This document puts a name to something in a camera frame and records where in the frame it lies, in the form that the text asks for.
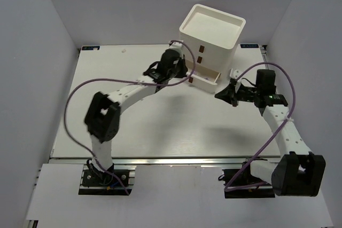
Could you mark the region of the white three-drawer cabinet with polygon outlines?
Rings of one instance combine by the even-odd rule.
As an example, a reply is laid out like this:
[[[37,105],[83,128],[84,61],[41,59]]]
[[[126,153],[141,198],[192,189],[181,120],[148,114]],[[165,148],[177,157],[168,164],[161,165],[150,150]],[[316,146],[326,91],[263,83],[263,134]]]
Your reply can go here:
[[[188,69],[196,64],[190,84],[208,93],[216,91],[228,76],[245,24],[244,18],[230,13],[201,4],[192,7],[179,27],[179,39],[195,56],[183,48]]]

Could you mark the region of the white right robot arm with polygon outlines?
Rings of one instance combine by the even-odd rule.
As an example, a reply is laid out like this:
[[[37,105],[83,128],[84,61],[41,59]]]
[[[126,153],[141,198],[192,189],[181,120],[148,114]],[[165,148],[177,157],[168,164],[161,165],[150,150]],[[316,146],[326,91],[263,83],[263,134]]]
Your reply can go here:
[[[267,144],[276,142],[281,159],[273,163],[260,158],[258,151],[226,181],[225,192],[268,184],[277,196],[317,196],[325,159],[314,154],[300,136],[285,97],[276,92],[275,72],[259,69],[250,87],[242,84],[241,74],[236,69],[230,71],[229,77],[228,86],[215,97],[233,107],[241,101],[253,103],[273,133]]]

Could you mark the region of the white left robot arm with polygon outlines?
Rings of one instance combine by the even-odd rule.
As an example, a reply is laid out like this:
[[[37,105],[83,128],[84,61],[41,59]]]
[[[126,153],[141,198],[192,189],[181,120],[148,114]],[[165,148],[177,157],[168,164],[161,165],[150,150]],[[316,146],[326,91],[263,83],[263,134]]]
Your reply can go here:
[[[171,79],[184,78],[188,69],[181,50],[168,48],[161,59],[136,81],[112,93],[97,92],[84,118],[95,156],[91,164],[99,172],[113,167],[112,139],[119,131],[120,116],[130,106],[163,89]]]

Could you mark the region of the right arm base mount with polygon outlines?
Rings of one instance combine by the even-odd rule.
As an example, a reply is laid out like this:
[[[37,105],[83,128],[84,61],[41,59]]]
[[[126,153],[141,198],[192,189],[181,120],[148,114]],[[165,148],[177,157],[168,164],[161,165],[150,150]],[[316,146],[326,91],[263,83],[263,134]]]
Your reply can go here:
[[[223,187],[233,178],[239,169],[249,158],[224,158],[222,159],[221,174],[217,180]],[[230,185],[229,189],[240,187],[232,191],[224,191],[225,199],[271,199],[275,193],[270,184],[251,175],[250,167],[247,167]]]

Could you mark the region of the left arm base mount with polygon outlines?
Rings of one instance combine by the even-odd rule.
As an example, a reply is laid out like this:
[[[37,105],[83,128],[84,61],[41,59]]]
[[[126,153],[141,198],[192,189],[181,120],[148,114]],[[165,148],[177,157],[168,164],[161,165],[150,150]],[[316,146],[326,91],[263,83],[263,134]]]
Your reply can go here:
[[[112,165],[108,172],[98,170],[91,163],[86,162],[79,186],[79,195],[129,196],[134,184],[134,172],[128,169],[115,169]]]

